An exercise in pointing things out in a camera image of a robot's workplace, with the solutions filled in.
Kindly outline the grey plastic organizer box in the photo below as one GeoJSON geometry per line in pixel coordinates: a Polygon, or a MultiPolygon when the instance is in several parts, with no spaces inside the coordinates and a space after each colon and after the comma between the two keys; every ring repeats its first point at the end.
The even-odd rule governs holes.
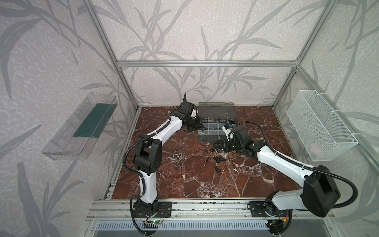
{"type": "Polygon", "coordinates": [[[204,130],[198,130],[198,142],[214,143],[226,139],[222,127],[227,123],[238,123],[235,105],[225,102],[199,102],[199,117],[204,130]]]}

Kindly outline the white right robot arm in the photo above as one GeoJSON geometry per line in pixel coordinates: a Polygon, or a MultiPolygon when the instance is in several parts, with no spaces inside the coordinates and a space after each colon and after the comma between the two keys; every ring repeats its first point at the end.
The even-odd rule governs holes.
{"type": "Polygon", "coordinates": [[[276,211],[290,209],[307,210],[318,217],[326,217],[340,198],[339,190],[332,177],[323,174],[329,170],[319,166],[317,171],[308,166],[274,152],[260,141],[243,142],[219,140],[214,143],[219,153],[237,152],[269,165],[295,181],[301,188],[294,191],[275,191],[265,199],[265,212],[273,216],[276,211]]]}

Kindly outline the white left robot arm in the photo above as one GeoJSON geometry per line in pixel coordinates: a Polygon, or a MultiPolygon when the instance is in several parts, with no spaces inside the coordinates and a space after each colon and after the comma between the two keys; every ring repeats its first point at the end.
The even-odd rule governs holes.
{"type": "Polygon", "coordinates": [[[140,136],[136,143],[132,162],[139,173],[140,197],[138,202],[141,205],[151,207],[158,202],[156,181],[157,171],[162,162],[163,145],[184,126],[188,132],[202,129],[200,116],[185,116],[182,119],[171,116],[154,131],[140,136]]]}

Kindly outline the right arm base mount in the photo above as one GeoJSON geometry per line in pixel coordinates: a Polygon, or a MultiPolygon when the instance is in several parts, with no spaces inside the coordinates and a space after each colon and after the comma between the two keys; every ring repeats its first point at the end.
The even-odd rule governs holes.
{"type": "Polygon", "coordinates": [[[285,218],[287,210],[279,210],[273,204],[265,201],[250,201],[247,208],[251,212],[252,217],[261,218],[285,218]]]}

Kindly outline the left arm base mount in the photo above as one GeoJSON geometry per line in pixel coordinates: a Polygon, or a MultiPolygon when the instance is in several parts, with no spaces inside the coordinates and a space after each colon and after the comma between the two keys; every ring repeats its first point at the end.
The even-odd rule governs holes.
{"type": "Polygon", "coordinates": [[[132,207],[133,217],[147,218],[149,216],[169,218],[172,212],[172,202],[157,201],[154,203],[135,202],[132,207]]]}

